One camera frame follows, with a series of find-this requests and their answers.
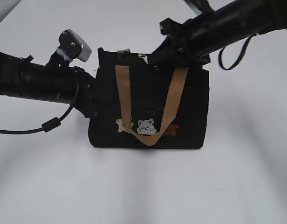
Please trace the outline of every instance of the metal bracket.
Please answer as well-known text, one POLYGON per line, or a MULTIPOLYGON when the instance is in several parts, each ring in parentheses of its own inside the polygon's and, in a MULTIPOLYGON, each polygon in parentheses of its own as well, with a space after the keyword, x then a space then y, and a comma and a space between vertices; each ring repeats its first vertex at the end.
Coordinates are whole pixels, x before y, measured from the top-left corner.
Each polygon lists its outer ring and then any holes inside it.
POLYGON ((184 2, 186 2, 196 15, 214 11, 207 0, 184 0, 184 2))

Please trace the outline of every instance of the bag handle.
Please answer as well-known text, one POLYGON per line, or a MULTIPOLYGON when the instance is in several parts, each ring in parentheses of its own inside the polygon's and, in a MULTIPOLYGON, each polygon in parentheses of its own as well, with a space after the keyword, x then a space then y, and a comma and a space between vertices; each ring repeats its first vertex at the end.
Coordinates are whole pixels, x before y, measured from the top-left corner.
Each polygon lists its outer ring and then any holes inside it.
POLYGON ((135 131, 132 130, 132 128, 130 128, 131 90, 129 66, 116 65, 116 83, 121 102, 122 119, 128 129, 128 132, 134 135, 143 144, 147 146, 155 145, 160 139, 160 137, 164 134, 168 126, 176 118, 188 70, 189 68, 184 67, 175 68, 167 94, 160 131, 154 135, 144 136, 137 134, 135 131))

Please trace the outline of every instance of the black cable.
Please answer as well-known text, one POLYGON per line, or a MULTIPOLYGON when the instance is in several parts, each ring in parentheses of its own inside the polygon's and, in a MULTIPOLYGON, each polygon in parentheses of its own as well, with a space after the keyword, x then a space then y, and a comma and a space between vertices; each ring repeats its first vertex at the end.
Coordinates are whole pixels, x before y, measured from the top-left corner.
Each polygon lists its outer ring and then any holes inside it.
POLYGON ((251 41, 251 39, 253 37, 255 37, 257 34, 254 34, 250 37, 247 38, 247 40, 245 41, 243 47, 242 47, 242 50, 241 50, 241 53, 238 57, 238 59, 236 60, 236 62, 230 67, 230 68, 225 68, 223 63, 222 63, 222 53, 223 51, 226 49, 226 47, 224 47, 220 52, 219 52, 219 66, 223 69, 223 70, 226 70, 226 71, 229 71, 229 70, 232 70, 234 69, 235 67, 238 66, 238 64, 240 64, 240 62, 242 61, 243 57, 245 56, 245 53, 246 53, 246 50, 247 50, 247 47, 248 47, 248 44, 249 42, 251 41))
POLYGON ((79 93, 79 78, 77 76, 77 72, 74 71, 74 76, 76 80, 76 91, 74 98, 69 106, 69 108, 66 110, 66 112, 60 117, 60 118, 53 118, 50 121, 42 124, 41 128, 33 129, 33 130, 27 130, 27 131, 8 131, 8 130, 0 130, 0 134, 33 134, 33 133, 39 133, 39 132, 49 132, 52 129, 58 127, 61 125, 61 121, 63 121, 72 111, 74 104, 76 103, 78 93, 79 93))

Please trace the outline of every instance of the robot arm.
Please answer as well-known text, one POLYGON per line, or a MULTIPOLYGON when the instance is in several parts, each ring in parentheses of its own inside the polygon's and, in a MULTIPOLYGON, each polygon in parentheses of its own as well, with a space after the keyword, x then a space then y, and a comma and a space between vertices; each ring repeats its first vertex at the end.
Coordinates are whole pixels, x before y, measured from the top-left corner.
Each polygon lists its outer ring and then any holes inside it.
POLYGON ((149 57, 153 65, 190 63, 254 34, 287 28, 287 0, 235 0, 214 11, 207 0, 185 0, 201 13, 183 24, 160 23, 165 42, 149 57))

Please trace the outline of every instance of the bear patch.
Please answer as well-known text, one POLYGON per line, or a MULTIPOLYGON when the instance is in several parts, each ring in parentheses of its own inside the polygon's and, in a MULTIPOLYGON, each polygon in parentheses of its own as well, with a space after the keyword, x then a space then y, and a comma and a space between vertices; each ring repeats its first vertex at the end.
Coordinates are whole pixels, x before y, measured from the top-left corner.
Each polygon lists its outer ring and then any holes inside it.
POLYGON ((144 135, 156 134, 157 130, 153 124, 154 124, 154 119, 139 120, 138 121, 139 127, 137 128, 137 133, 144 134, 144 135))
POLYGON ((164 136, 176 136, 177 135, 177 130, 179 129, 179 125, 177 124, 170 124, 166 131, 164 132, 164 136))
MULTIPOLYGON (((127 127, 126 127, 125 124, 124 124, 123 119, 117 119, 117 120, 116 120, 116 123, 117 123, 117 125, 118 125, 118 127, 119 127, 119 129, 118 129, 117 132, 119 132, 119 133, 121 133, 121 132, 127 132, 127 133, 128 133, 128 132, 129 132, 128 129, 127 129, 127 127)), ((132 116, 131 116, 130 123, 129 123, 129 127, 130 127, 130 128, 133 128, 133 126, 134 126, 134 123, 132 122, 132 116)))

